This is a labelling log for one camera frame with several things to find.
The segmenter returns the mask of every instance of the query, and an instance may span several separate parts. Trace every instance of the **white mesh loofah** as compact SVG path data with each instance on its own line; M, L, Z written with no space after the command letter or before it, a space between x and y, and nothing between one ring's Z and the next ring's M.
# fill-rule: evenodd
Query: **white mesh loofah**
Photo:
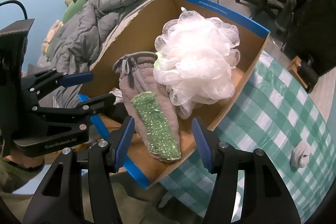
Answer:
M230 98L235 87L231 70L240 60L238 29L219 18L183 12L167 22L155 48L162 54L154 78L166 85L178 115L187 119L199 104Z

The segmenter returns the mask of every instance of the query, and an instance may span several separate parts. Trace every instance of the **clothing pile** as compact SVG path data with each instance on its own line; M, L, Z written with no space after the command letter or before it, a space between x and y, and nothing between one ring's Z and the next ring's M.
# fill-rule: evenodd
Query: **clothing pile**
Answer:
M103 49L103 43L143 0L87 0L81 11L63 22L48 45L42 69L56 68L69 74L88 71ZM80 86L55 90L53 107L73 108Z

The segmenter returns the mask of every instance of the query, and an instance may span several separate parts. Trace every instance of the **chair base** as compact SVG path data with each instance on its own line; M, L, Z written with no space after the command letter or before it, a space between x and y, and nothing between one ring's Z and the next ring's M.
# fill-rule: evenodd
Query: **chair base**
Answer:
M276 4L269 3L268 0L236 0L236 3L245 4L241 1L245 1L256 5L256 9L250 15L251 19L254 19L257 15L259 15L262 11L266 12L273 20L276 19L276 14L272 10L277 10L278 13L281 12L282 8Z

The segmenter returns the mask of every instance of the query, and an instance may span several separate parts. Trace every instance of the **white sock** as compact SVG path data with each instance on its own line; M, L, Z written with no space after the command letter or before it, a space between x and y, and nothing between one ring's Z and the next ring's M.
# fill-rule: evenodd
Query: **white sock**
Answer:
M292 151L291 164L297 168L306 167L309 162L310 153L310 145L306 140L302 140Z

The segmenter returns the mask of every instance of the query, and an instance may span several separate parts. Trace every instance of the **green pillow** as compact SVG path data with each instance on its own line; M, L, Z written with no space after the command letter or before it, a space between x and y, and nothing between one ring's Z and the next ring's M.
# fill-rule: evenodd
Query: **green pillow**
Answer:
M77 0L76 2L72 1L64 12L62 19L63 24L68 22L74 15L80 13L87 1L88 0Z

